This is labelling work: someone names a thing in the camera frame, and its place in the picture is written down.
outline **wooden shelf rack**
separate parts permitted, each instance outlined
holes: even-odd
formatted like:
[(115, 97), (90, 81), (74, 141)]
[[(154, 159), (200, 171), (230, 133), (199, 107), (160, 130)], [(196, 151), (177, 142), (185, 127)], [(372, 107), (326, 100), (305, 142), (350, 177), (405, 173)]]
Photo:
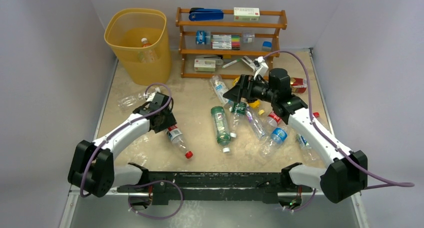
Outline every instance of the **wooden shelf rack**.
[[(186, 32), (184, 31), (184, 26), (210, 26), (210, 27), (240, 27), (240, 28), (264, 28), (264, 29), (275, 29), (274, 34), (255, 34), (255, 38), (271, 38), (272, 39), (272, 51), (279, 50), (279, 35), (280, 29), (285, 30), (287, 27), (287, 17), (284, 10), (281, 11), (260, 11), (260, 16), (278, 16), (278, 23), (258, 23), (258, 22), (222, 22), (222, 21), (183, 21), (182, 14), (187, 14), (190, 12), (190, 9), (177, 8), (176, 10), (176, 19), (175, 25), (179, 27), (179, 47), (178, 51), (182, 55), (182, 65), (181, 65), (181, 77), (182, 78), (210, 78), (214, 74), (198, 72), (198, 73), (186, 73), (186, 58), (187, 54), (215, 54), (215, 55), (240, 55), (240, 56), (264, 56), (268, 52), (264, 51), (251, 51), (251, 50), (197, 50), (197, 49), (187, 49), (186, 48), (186, 36), (195, 36), (196, 32)], [(233, 10), (223, 10), (224, 15), (233, 15)], [(222, 32), (211, 32), (213, 34), (238, 34), (240, 33), (222, 33)], [(274, 57), (279, 57), (280, 54), (271, 55), (268, 59), (269, 68), (273, 68), (273, 59)], [(239, 75), (229, 75), (221, 74), (223, 79), (235, 79)]]

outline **floor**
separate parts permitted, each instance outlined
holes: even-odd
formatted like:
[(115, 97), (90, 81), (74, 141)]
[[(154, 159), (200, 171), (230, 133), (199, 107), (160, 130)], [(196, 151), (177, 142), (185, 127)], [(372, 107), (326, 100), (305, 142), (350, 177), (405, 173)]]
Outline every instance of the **floor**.
[[(313, 71), (310, 54), (307, 51), (296, 52), (305, 63), (311, 78), (311, 92), (313, 111), (321, 114), (320, 122), (329, 128), (326, 119), (323, 101), (318, 89), (317, 80)], [(177, 125), (183, 132), (186, 142), (194, 153), (193, 158), (186, 159), (184, 154), (176, 150), (169, 142), (164, 132), (155, 134), (153, 131), (135, 140), (115, 160), (116, 165), (124, 165), (135, 162), (149, 170), (155, 171), (219, 171), (219, 172), (280, 172), (282, 168), (294, 163), (303, 162), (309, 166), (323, 167), (322, 162), (307, 163), (304, 161), (301, 150), (295, 141), (296, 132), (290, 130), (288, 138), (283, 146), (269, 162), (259, 158), (258, 146), (261, 144), (253, 134), (251, 128), (245, 122), (239, 128), (239, 134), (231, 143), (232, 152), (224, 154), (217, 144), (213, 120), (210, 110), (220, 105), (208, 79), (193, 79), (180, 77), (181, 57), (178, 53), (172, 53), (172, 71), (166, 83), (171, 91), (175, 102), (173, 114)], [(241, 73), (250, 74), (249, 68), (238, 63), (234, 67)], [(284, 68), (291, 77), (304, 78), (305, 74), (298, 61), (282, 54), (274, 59), (275, 68)], [(228, 87), (232, 87), (232, 80), (225, 80)], [(113, 78), (112, 87), (107, 99), (104, 115), (100, 124), (99, 136), (103, 136), (120, 125), (131, 114), (131, 110), (123, 112), (117, 100), (132, 93), (143, 92), (145, 86), (140, 86), (131, 81), (125, 69), (118, 65)], [(299, 94), (307, 103), (307, 92)], [(271, 106), (262, 103), (265, 116), (271, 111)]]

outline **red box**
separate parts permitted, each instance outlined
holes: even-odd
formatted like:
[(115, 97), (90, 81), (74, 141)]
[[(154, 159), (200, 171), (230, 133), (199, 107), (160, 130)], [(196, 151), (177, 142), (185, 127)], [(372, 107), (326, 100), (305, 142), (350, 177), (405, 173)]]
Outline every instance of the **red box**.
[(308, 87), (306, 79), (290, 78), (291, 91), (293, 93), (304, 93)]

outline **gray wall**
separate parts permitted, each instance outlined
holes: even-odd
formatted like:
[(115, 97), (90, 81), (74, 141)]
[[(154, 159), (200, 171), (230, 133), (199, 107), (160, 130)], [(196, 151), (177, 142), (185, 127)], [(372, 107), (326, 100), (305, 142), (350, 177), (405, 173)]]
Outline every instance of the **gray wall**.
[[(284, 48), (313, 47), (324, 31), (340, 0), (91, 0), (103, 25), (106, 27), (115, 13), (126, 8), (157, 9), (168, 19), (170, 45), (179, 43), (179, 29), (175, 26), (177, 7), (233, 9), (254, 7), (261, 10), (286, 10), (287, 30), (281, 32), (280, 44)], [(202, 27), (189, 27), (191, 31)], [(228, 28), (213, 31), (233, 31)]]
[(90, 0), (0, 0), (0, 227), (56, 227), (113, 55)]
[(314, 50), (337, 137), (370, 171), (416, 184), (362, 192), (373, 227), (424, 222), (423, 1), (342, 0)]

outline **robotic arm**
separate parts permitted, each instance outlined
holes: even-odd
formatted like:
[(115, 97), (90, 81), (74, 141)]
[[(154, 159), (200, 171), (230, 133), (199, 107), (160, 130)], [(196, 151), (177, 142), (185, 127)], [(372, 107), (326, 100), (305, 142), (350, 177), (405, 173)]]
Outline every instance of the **robotic arm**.
[(95, 156), (95, 163), (90, 164), (84, 190), (102, 197), (112, 187), (143, 183), (146, 179), (146, 175), (143, 176), (144, 171), (147, 171), (145, 168), (134, 163), (114, 168), (114, 160), (135, 139), (150, 130), (158, 133), (177, 123), (172, 114), (173, 105), (171, 108), (169, 105), (166, 106), (155, 115), (142, 118), (166, 105), (168, 99), (167, 95), (155, 92), (148, 97), (146, 103), (136, 108), (124, 123), (104, 137), (93, 142), (81, 141), (73, 155), (68, 182), (81, 187), (84, 170), (90, 157), (104, 142)]
[[(255, 65), (266, 66), (262, 58), (255, 60)], [(301, 163), (295, 163), (283, 169), (288, 172), (286, 185), (306, 185), (323, 191), (332, 202), (341, 200), (367, 187), (367, 175), (354, 167), (326, 140), (313, 126), (313, 122), (331, 141), (338, 145), (344, 153), (364, 169), (368, 168), (368, 160), (362, 151), (352, 152), (333, 135), (330, 134), (316, 119), (310, 119), (306, 103), (292, 94), (290, 77), (284, 69), (272, 69), (269, 72), (269, 82), (256, 73), (241, 75), (237, 84), (223, 96), (234, 102), (245, 98), (247, 102), (257, 99), (270, 102), (273, 111), (285, 124), (294, 128), (310, 143), (325, 163), (326, 169), (313, 168)]]

